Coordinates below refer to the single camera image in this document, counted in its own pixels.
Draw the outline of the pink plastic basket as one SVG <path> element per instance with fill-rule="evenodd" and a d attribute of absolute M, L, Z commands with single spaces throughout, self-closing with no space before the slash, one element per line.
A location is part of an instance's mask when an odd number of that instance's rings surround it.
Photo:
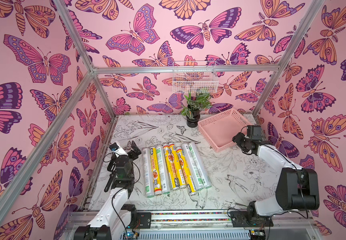
<path fill-rule="evenodd" d="M 253 124 L 234 108 L 198 122 L 200 133 L 216 153 L 236 145 L 232 138 L 241 131 L 246 134 L 248 125 Z"/>

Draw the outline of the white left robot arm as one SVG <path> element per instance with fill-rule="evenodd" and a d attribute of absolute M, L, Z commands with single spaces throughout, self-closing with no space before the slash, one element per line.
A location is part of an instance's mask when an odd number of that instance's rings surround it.
<path fill-rule="evenodd" d="M 79 226 L 74 233 L 74 240 L 119 240 L 129 238 L 128 229 L 135 223 L 137 210 L 135 205 L 127 204 L 134 185 L 134 160 L 142 154 L 134 141 L 126 152 L 119 142 L 110 144 L 107 156 L 111 159 L 107 171 L 109 180 L 104 192 L 109 197 L 96 216 L 85 226 Z"/>

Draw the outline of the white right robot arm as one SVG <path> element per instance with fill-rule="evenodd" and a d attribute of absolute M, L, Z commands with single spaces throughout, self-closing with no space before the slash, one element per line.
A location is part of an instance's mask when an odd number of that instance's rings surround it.
<path fill-rule="evenodd" d="M 268 141 L 260 141 L 238 133 L 232 141 L 244 154 L 255 155 L 279 173 L 275 194 L 247 207 L 246 218 L 268 218 L 292 211 L 316 211 L 320 206 L 318 176 L 291 161 Z"/>

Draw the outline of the yellow red wrap roll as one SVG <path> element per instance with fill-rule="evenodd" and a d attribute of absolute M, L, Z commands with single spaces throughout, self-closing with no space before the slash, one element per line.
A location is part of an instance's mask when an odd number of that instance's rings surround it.
<path fill-rule="evenodd" d="M 155 196 L 162 195 L 162 184 L 160 179 L 160 171 L 157 158 L 157 150 L 155 147 L 150 148 L 151 152 L 151 167 L 152 167 L 152 178 L 153 178 L 153 188 Z"/>

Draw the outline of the potted green plant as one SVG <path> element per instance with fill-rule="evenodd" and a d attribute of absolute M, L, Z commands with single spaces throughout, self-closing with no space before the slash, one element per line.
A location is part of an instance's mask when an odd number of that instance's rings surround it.
<path fill-rule="evenodd" d="M 200 112 L 208 110 L 212 107 L 210 102 L 210 93 L 196 92 L 195 94 L 188 93 L 184 95 L 186 106 L 180 112 L 186 117 L 186 124 L 190 128 L 196 128 L 200 119 Z"/>

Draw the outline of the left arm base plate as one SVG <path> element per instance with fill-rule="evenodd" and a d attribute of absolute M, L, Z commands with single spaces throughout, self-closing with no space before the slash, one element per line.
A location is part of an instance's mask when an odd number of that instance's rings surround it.
<path fill-rule="evenodd" d="M 131 221 L 126 225 L 128 230 L 150 229 L 152 224 L 152 213 L 132 212 Z"/>

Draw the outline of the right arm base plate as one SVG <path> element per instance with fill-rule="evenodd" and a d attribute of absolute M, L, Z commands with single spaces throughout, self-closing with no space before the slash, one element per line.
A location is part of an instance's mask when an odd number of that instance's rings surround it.
<path fill-rule="evenodd" d="M 252 217 L 247 211 L 228 209 L 227 215 L 231 219 L 234 228 L 264 228 L 274 226 L 270 217 Z"/>

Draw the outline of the aluminium frame rail base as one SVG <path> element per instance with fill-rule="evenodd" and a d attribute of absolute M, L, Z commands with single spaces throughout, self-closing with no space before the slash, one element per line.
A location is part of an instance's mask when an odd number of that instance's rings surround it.
<path fill-rule="evenodd" d="M 297 213 L 270 217 L 273 227 L 234 228 L 228 210 L 137 211 L 152 213 L 150 229 L 128 230 L 128 240 L 321 240 L 320 224 Z M 74 240 L 79 226 L 87 225 L 98 212 L 74 212 L 62 235 Z"/>

